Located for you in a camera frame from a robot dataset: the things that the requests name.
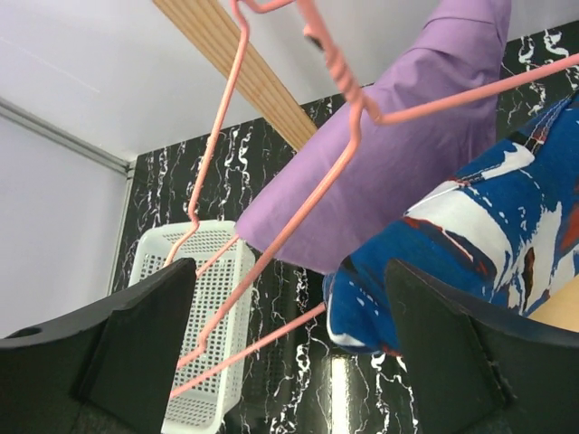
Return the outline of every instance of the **fabric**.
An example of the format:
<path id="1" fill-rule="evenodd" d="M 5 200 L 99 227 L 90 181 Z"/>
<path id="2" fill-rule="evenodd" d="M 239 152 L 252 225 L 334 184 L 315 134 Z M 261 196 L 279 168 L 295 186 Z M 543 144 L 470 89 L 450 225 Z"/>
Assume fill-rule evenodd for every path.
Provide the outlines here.
<path id="1" fill-rule="evenodd" d="M 575 95 L 498 142 L 346 257 L 324 279 L 327 330 L 355 353 L 399 349 L 384 291 L 392 258 L 528 316 L 577 274 L 578 243 Z"/>
<path id="2" fill-rule="evenodd" d="M 365 91 L 387 113 L 498 80 L 510 9 L 510 0 L 442 0 L 411 49 Z M 276 258 L 336 271 L 347 254 L 495 144 L 496 102 L 389 127 L 364 114 L 353 160 Z M 271 244 L 345 149 L 348 117 L 346 104 L 253 200 L 236 225 L 243 240 L 261 251 Z"/>

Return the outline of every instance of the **blue towel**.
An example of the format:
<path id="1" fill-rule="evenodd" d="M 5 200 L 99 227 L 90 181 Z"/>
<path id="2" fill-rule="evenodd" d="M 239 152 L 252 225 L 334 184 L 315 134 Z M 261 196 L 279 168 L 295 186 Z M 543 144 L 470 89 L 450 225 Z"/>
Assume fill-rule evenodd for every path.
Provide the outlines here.
<path id="1" fill-rule="evenodd" d="M 530 315 L 577 274 L 578 201 L 575 94 L 466 165 L 324 278 L 331 340 L 354 353 L 397 354 L 384 286 L 392 258 Z"/>

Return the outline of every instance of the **white plastic basket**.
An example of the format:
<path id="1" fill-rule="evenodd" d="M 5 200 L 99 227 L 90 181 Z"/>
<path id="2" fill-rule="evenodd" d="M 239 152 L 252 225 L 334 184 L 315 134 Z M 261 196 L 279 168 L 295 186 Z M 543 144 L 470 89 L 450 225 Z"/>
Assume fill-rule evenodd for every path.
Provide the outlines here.
<path id="1" fill-rule="evenodd" d="M 129 285 L 159 270 L 173 243 L 190 228 L 191 223 L 187 222 L 147 231 L 138 243 Z M 234 222 L 201 222 L 195 235 L 181 246 L 175 259 L 194 258 L 199 268 L 234 234 Z M 207 320 L 254 263 L 252 251 L 245 243 L 237 241 L 197 280 L 182 356 L 195 349 L 197 336 Z M 252 288 L 249 288 L 209 335 L 205 354 L 176 372 L 174 388 L 245 348 L 251 303 Z M 171 400 L 166 408 L 163 434 L 215 434 L 224 414 L 241 398 L 242 377 L 243 360 Z"/>

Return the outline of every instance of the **black and white marble tile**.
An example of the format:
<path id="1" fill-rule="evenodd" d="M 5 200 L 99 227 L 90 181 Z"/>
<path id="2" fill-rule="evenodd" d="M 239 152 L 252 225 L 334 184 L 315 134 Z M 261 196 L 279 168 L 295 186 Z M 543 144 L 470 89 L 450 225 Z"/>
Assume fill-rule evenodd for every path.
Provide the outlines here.
<path id="1" fill-rule="evenodd" d="M 579 22 L 512 41 L 503 77 L 579 52 Z M 498 135 L 520 127 L 542 107 L 579 85 L 573 68 L 500 96 Z M 318 126 L 343 104 L 333 96 L 305 106 Z M 149 228 L 187 220 L 185 209 L 207 136 L 138 158 L 122 236 L 115 290 L 128 284 L 140 236 Z M 236 220 L 293 151 L 263 119 L 225 129 L 199 203 L 201 220 Z M 321 301 L 321 276 L 273 261 L 257 283 L 251 341 Z M 402 359 L 345 354 L 327 338 L 319 316 L 246 361 L 242 401 L 222 433 L 420 432 Z"/>

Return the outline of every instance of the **purple cloth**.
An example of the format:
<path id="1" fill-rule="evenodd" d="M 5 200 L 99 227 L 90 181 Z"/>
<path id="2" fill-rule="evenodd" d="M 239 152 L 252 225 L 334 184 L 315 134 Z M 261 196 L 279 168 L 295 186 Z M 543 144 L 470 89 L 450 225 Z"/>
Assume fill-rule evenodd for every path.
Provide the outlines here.
<path id="1" fill-rule="evenodd" d="M 407 109 L 498 80 L 510 0 L 442 0 L 418 40 L 370 87 L 383 112 Z M 346 170 L 276 259 L 327 274 L 341 260 L 496 142 L 497 98 L 403 124 L 362 116 L 362 143 Z M 264 251 L 349 140 L 344 105 L 261 191 L 237 233 Z"/>

